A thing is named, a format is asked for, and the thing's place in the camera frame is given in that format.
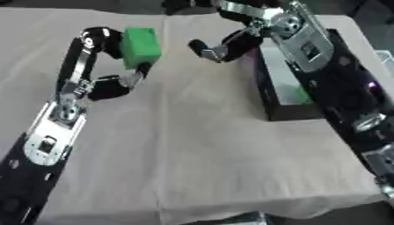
robotic arm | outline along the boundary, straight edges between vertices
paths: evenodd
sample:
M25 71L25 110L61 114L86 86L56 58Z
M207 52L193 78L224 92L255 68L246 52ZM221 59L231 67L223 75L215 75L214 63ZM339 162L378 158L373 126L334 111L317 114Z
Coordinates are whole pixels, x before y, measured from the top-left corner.
M167 0L167 12L175 12L177 1L188 2ZM189 47L199 57L229 62L271 38L332 128L376 176L383 194L394 198L394 105L347 45L324 29L305 4L200 0L189 5L215 7L222 17L246 26L217 47L192 40Z
M122 58L120 32L107 27L85 29L73 39L55 89L32 126L0 163L0 224L31 225L40 215L86 122L84 97L96 101L128 94L143 80L150 64L130 76L91 80L97 54Z

silver metal part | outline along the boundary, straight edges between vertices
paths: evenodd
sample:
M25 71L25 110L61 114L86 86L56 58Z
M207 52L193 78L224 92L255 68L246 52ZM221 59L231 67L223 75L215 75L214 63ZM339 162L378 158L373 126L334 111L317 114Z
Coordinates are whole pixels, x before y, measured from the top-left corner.
M120 85L129 89L134 89L136 85L144 81L144 74L142 72L136 72L129 76L122 76L120 78Z
M271 19L271 32L290 38L303 26L301 19L292 14L281 14Z
M46 103L27 131L25 155L38 165L51 166L64 159L79 135L86 117L79 112L75 122L65 125L54 117L56 101Z
M394 200L394 187L388 184L379 184L382 193L387 196L389 199Z
M256 8L247 4L237 4L225 0L217 1L213 5L223 11L244 14L245 16L259 18L264 21L269 21L273 16L284 12L282 8Z
M224 45L221 45L218 47L203 49L201 52L201 57L220 63L222 62L222 59L227 55L228 52L229 52L228 48Z
M354 123L354 129L356 132L368 131L381 124L386 118L386 115L379 112L363 115Z
M330 42L326 30L310 14L306 6L296 1L293 2L292 6L295 8L291 9L288 14L299 17L302 21L301 27L294 29L296 32L291 36L283 35L282 32L277 33L275 30L281 29L283 18L294 18L294 16L277 15L272 19L271 37L290 64L297 66L304 72L321 69L332 58L333 44Z
M91 56L91 48L94 47L90 38L81 40L84 42L84 48L79 55L77 65L71 78L63 86L59 97L59 107L57 108L57 117L59 120L72 122L75 120L79 111L77 100L85 93L92 90L92 84L82 79L86 63Z
M394 173L394 143L363 153L362 156L378 177Z

beige tablecloth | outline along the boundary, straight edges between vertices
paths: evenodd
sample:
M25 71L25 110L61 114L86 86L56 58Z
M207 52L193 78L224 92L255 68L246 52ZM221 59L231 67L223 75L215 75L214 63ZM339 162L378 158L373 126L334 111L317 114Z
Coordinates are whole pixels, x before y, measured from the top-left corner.
M392 94L394 82L354 21L319 18ZM91 104L39 224L178 224L252 210L306 218L382 198L324 120L263 119L250 59L214 64L193 55L189 40L214 45L241 26L218 15L2 8L1 155L54 94L72 38L95 25L154 27L164 55L135 92ZM101 55L93 74L122 72L121 61Z

black box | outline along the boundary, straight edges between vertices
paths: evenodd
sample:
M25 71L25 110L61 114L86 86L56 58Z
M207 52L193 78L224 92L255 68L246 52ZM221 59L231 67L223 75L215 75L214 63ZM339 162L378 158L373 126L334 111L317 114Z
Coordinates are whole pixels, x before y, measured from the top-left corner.
M264 53L268 51L267 49L272 49L273 52L270 54ZM278 53L278 59L280 60L272 59L273 54L276 54L274 51ZM270 64L272 62L280 65L275 65L273 69ZM259 48L256 51L255 66L256 83L268 120L313 120L323 118L323 115L313 103L302 100L302 95L305 98L307 98L307 95L303 93L301 85L285 63L285 57L279 48Z

green cube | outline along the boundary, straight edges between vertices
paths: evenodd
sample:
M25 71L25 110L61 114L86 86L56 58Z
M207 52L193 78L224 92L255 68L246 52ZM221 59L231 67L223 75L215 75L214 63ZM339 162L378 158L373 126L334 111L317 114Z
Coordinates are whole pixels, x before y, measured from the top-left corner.
M313 104L310 96L306 93L305 89L301 85L296 89L296 95L301 104Z
M135 69L143 62L153 65L161 56L160 44L152 28L127 27L120 50L126 69Z

